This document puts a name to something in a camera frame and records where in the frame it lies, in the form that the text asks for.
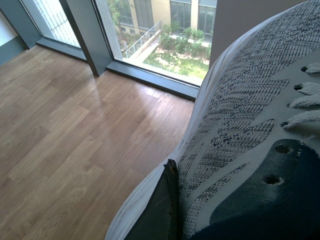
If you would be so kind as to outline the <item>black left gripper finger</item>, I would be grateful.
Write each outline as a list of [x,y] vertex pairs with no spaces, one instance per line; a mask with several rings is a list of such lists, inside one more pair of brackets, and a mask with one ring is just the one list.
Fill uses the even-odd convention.
[[178,170],[169,159],[141,216],[126,240],[178,240]]

